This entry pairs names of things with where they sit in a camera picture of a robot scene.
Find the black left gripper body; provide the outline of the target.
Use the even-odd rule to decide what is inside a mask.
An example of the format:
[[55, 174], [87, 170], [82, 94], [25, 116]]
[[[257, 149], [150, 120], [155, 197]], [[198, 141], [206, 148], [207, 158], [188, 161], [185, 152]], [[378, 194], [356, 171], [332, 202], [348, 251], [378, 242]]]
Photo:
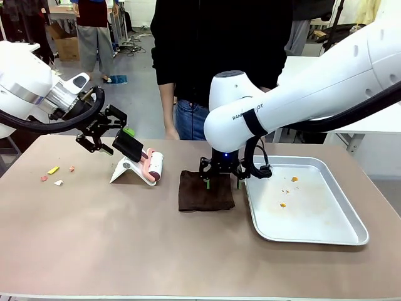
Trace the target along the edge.
[[72, 130], [76, 133], [81, 132], [84, 135], [90, 137], [102, 137], [103, 134], [111, 129], [107, 129], [107, 125], [113, 117], [105, 116], [104, 99], [76, 99], [69, 107], [67, 113], [67, 120], [71, 120], [75, 117], [79, 117], [86, 112], [89, 112], [92, 108], [95, 108], [95, 113], [90, 117], [78, 122], [73, 127], [67, 130], [71, 132]]

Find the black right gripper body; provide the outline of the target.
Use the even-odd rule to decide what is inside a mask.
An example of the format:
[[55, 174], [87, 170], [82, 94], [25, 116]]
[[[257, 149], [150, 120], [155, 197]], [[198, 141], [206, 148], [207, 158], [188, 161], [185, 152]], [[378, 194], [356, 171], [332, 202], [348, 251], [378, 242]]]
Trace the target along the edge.
[[219, 152], [212, 149], [211, 158], [200, 158], [199, 175], [202, 179], [211, 179], [220, 174], [233, 174], [238, 179], [245, 179], [239, 160], [239, 151]]

